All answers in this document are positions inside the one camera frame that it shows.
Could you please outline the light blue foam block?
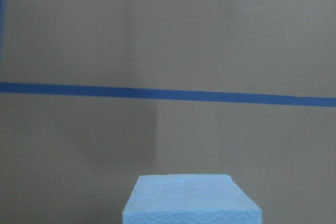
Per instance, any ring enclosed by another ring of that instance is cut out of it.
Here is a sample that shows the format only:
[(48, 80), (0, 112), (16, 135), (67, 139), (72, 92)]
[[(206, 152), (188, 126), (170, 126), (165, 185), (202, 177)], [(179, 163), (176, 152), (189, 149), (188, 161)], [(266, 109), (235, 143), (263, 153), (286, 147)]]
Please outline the light blue foam block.
[(123, 223), (262, 223), (261, 208), (221, 174), (143, 175)]

